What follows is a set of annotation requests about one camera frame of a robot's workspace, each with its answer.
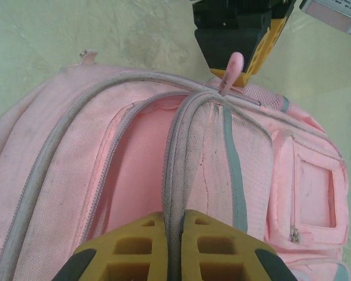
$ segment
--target pink backpack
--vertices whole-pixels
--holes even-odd
[[[283,96],[94,63],[0,117],[0,280],[51,280],[77,246],[163,211],[178,276],[185,209],[269,243],[298,280],[349,280],[346,165]]]

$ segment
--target floor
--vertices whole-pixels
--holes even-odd
[[[0,114],[84,49],[99,50],[98,62],[206,81],[193,30],[189,0],[0,0]],[[296,8],[252,81],[303,106],[340,147],[351,222],[351,35]],[[351,268],[351,227],[345,260]]]

